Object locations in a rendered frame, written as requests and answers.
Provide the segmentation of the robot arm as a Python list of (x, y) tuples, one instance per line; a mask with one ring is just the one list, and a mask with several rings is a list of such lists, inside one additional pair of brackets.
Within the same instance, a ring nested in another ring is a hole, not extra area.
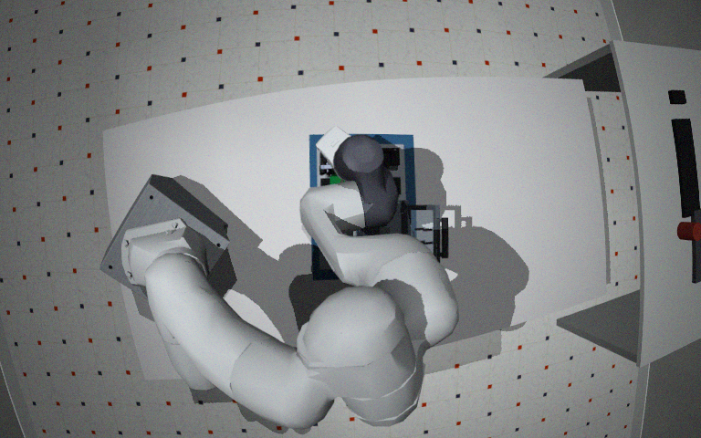
[(301, 223), (341, 282), (355, 287), (312, 312), (296, 348), (243, 320), (211, 286), (205, 244), (182, 218), (127, 229), (122, 266), (131, 284), (146, 287), (171, 363), (189, 388), (217, 387), (290, 429), (323, 420), (337, 397), (361, 421), (392, 426), (417, 408), (425, 352), (455, 329), (455, 292), (417, 238), (345, 235), (388, 224), (396, 212), (380, 143), (334, 126), (316, 148), (345, 182), (310, 187)]

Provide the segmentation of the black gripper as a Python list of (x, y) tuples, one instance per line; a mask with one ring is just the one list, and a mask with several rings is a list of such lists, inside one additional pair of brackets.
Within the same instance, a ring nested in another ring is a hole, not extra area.
[(330, 164), (328, 162), (321, 162), (320, 163), (319, 174), (321, 174), (322, 172), (326, 172), (327, 177), (330, 177), (332, 174), (336, 174), (334, 172), (334, 170), (330, 167)]

